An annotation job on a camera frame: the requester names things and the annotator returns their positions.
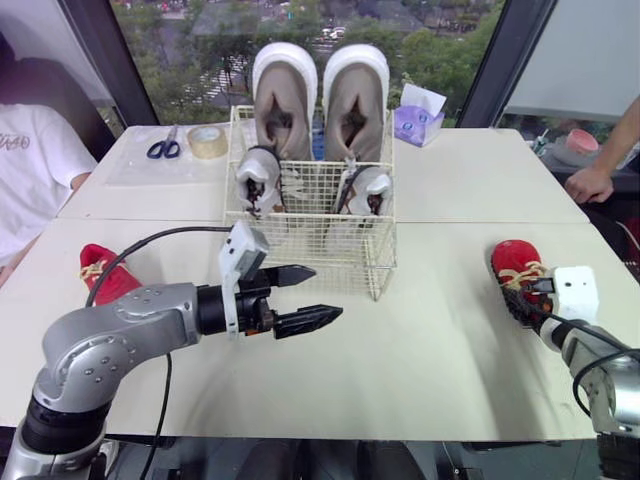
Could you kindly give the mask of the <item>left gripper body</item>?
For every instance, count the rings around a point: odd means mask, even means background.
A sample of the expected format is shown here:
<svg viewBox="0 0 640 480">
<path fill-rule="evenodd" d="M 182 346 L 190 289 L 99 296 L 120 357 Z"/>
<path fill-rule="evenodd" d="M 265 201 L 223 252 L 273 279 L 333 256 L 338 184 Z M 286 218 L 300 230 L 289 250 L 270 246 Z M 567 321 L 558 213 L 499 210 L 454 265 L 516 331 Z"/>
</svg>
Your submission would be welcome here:
<svg viewBox="0 0 640 480">
<path fill-rule="evenodd" d="M 241 281 L 235 295 L 239 331 L 245 336 L 269 332 L 276 316 L 268 304 L 271 287 L 258 282 Z"/>
</svg>

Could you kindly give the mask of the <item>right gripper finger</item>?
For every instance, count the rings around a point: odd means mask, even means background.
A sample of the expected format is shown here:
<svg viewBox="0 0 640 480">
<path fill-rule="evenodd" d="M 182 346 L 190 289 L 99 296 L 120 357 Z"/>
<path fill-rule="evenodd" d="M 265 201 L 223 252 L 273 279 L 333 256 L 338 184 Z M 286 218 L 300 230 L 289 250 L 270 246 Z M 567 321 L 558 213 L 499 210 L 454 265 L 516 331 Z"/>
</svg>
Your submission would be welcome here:
<svg viewBox="0 0 640 480">
<path fill-rule="evenodd" d="M 540 328 L 548 317 L 548 296 L 505 290 L 507 308 L 523 328 Z"/>
</svg>

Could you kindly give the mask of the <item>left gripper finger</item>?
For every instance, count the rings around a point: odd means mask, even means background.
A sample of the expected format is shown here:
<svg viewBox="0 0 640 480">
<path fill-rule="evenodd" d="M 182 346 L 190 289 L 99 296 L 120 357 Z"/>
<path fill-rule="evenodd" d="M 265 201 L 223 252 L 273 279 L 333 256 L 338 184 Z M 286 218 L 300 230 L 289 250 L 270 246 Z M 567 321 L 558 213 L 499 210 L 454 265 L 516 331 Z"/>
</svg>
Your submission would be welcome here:
<svg viewBox="0 0 640 480">
<path fill-rule="evenodd" d="M 301 284 L 316 275 L 316 271 L 303 265 L 281 265 L 260 269 L 257 284 L 260 288 L 282 288 Z"/>
<path fill-rule="evenodd" d="M 342 313 L 342 307 L 318 304 L 278 315 L 273 325 L 274 338 L 280 340 L 313 332 L 329 325 Z"/>
</svg>

